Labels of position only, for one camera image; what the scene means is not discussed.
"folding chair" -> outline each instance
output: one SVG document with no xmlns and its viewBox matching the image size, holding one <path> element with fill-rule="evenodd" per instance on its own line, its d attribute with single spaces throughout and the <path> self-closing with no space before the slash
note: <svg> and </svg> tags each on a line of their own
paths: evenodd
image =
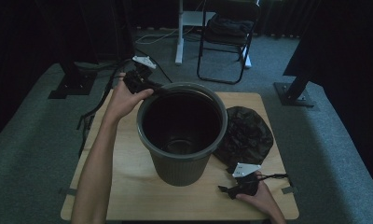
<svg viewBox="0 0 373 224">
<path fill-rule="evenodd" d="M 203 6 L 203 20 L 201 26 L 201 36 L 200 36 L 200 47 L 199 47 L 199 58 L 198 58 L 198 69 L 197 75 L 201 80 L 236 84 L 242 80 L 242 74 L 245 68 L 245 61 L 247 59 L 248 51 L 250 49 L 251 40 L 253 38 L 253 32 L 256 27 L 257 20 L 260 16 L 260 7 L 254 0 L 206 0 Z M 207 21 L 207 12 L 214 12 L 219 21 L 224 21 L 225 23 L 230 23 L 232 25 L 237 24 L 250 24 L 248 26 L 242 26 L 244 29 L 244 35 L 240 35 L 240 32 L 234 34 L 233 32 L 227 32 L 226 30 L 214 29 L 214 22 L 212 17 Z M 209 42 L 215 45 L 227 45 L 234 46 L 236 50 L 227 50 L 220 48 L 207 48 L 204 47 L 204 43 Z M 239 61 L 242 59 L 242 70 L 239 77 L 235 81 L 215 79 L 203 77 L 200 74 L 200 61 L 203 55 L 203 50 L 216 50 L 223 52 L 231 52 L 239 54 Z"/>
</svg>

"white desk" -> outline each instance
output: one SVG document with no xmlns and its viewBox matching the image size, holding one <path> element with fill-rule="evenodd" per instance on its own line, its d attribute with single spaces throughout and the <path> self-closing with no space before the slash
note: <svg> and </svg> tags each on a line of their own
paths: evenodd
<svg viewBox="0 0 373 224">
<path fill-rule="evenodd" d="M 213 12 L 207 14 L 207 18 L 211 18 L 214 15 Z M 179 0 L 179 14 L 178 14 L 178 42 L 177 52 L 175 55 L 175 64 L 181 65 L 183 63 L 183 49 L 184 49 L 184 26 L 201 26 L 202 23 L 202 12 L 201 11 L 184 11 L 184 0 Z M 251 67 L 250 57 L 247 55 L 245 61 L 245 67 Z"/>
</svg>

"bucket rim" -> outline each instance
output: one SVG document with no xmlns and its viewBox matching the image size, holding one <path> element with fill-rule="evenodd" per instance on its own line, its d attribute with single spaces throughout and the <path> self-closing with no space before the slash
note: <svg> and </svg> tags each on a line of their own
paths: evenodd
<svg viewBox="0 0 373 224">
<path fill-rule="evenodd" d="M 166 90 L 175 90 L 175 91 L 196 91 L 197 93 L 203 93 L 204 95 L 208 96 L 211 100 L 214 101 L 214 105 L 218 107 L 221 114 L 221 121 L 222 121 L 222 127 L 218 134 L 218 136 L 215 138 L 215 140 L 205 149 L 186 154 L 186 155 L 179 155 L 179 154 L 173 154 L 166 151 L 163 151 L 157 147 L 155 147 L 150 141 L 147 140 L 147 137 L 143 131 L 143 124 L 142 122 L 139 122 L 139 120 L 143 120 L 143 115 L 145 114 L 146 110 L 149 108 L 149 106 L 159 98 L 157 95 L 153 95 L 145 99 L 142 104 L 140 105 L 140 108 L 137 112 L 137 131 L 139 133 L 140 140 L 142 141 L 143 145 L 150 151 L 151 155 L 154 154 L 157 157 L 168 159 L 168 160 L 177 160 L 177 161 L 196 161 L 200 160 L 206 156 L 211 155 L 219 146 L 221 143 L 228 126 L 228 113 L 225 108 L 224 103 L 222 102 L 221 98 L 214 92 L 206 87 L 191 83 L 191 82 L 174 82 L 171 84 L 167 84 L 162 86 L 162 88 Z"/>
</svg>

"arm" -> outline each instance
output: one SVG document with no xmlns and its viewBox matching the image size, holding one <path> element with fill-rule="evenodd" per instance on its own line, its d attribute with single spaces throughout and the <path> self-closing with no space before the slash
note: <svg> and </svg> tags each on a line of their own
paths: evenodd
<svg viewBox="0 0 373 224">
<path fill-rule="evenodd" d="M 279 205 L 274 201 L 273 196 L 263 180 L 259 181 L 258 191 L 255 196 L 246 194 L 238 194 L 236 198 L 247 202 L 256 207 L 262 213 L 267 214 L 270 217 L 272 224 L 284 224 L 285 218 Z"/>
<path fill-rule="evenodd" d="M 72 223 L 105 223 L 112 185 L 113 152 L 119 121 L 153 91 L 131 94 L 119 80 L 78 182 Z"/>
</svg>

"person's left hand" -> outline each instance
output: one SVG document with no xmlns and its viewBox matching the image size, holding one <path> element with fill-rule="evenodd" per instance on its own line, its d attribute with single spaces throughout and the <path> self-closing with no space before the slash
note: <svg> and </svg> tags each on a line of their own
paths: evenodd
<svg viewBox="0 0 373 224">
<path fill-rule="evenodd" d="M 104 115 L 105 119 L 110 119 L 111 121 L 115 122 L 118 122 L 121 118 L 131 113 L 131 111 L 140 101 L 154 93 L 152 89 L 148 89 L 132 94 L 123 81 L 125 74 L 121 73 L 120 76 L 121 78 L 119 79 L 119 83 L 114 88 Z"/>
</svg>

